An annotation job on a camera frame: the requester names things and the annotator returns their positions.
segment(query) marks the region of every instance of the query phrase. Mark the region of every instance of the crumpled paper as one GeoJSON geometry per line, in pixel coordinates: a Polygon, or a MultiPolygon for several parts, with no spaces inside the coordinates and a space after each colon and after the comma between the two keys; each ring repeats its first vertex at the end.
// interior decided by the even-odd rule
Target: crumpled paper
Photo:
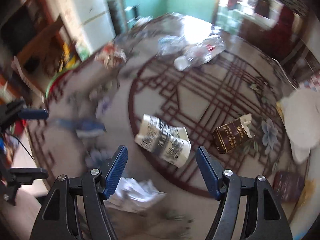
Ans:
{"type": "Polygon", "coordinates": [[[161,119],[147,114],[143,115],[134,141],[178,168],[186,163],[191,150],[185,127],[167,125],[161,119]]]}
{"type": "Polygon", "coordinates": [[[151,180],[137,182],[133,178],[120,178],[116,191],[105,201],[105,206],[126,212],[144,211],[165,197],[158,191],[151,180]]]}

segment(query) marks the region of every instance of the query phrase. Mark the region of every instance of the black cable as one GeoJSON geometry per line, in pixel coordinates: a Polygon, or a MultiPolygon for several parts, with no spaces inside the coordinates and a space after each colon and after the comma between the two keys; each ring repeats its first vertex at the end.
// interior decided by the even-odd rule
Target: black cable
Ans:
{"type": "Polygon", "coordinates": [[[22,147],[26,150],[26,152],[31,157],[31,159],[34,160],[32,155],[30,154],[30,152],[27,150],[27,148],[23,145],[23,143],[19,140],[19,138],[17,136],[10,134],[10,133],[7,133],[7,132],[6,132],[6,134],[12,136],[13,138],[16,138],[18,140],[18,142],[22,145],[22,147]]]}

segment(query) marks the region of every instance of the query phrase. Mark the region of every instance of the water bottle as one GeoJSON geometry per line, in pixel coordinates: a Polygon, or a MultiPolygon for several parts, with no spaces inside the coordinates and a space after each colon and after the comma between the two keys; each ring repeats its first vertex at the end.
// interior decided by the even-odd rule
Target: water bottle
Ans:
{"type": "Polygon", "coordinates": [[[220,35],[211,35],[204,41],[189,48],[181,57],[177,57],[174,66],[182,71],[188,67],[198,67],[212,60],[225,50],[225,42],[220,35]]]}

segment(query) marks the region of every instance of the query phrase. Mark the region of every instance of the white refrigerator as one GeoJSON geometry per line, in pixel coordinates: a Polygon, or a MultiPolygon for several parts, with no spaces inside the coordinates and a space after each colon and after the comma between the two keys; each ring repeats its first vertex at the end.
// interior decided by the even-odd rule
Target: white refrigerator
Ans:
{"type": "Polygon", "coordinates": [[[55,0],[70,35],[93,53],[115,37],[107,0],[55,0]]]}

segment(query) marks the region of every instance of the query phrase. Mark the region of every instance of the plastic bottle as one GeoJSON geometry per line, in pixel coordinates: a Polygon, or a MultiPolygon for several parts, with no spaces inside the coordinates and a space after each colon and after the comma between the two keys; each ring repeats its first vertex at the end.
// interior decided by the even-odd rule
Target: plastic bottle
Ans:
{"type": "Polygon", "coordinates": [[[225,50],[225,43],[220,35],[211,35],[204,41],[189,48],[181,57],[177,57],[174,66],[182,71],[188,67],[197,67],[209,62],[225,50]]]}
{"type": "Polygon", "coordinates": [[[184,37],[164,36],[158,41],[158,56],[171,55],[183,50],[187,45],[184,37]]]}

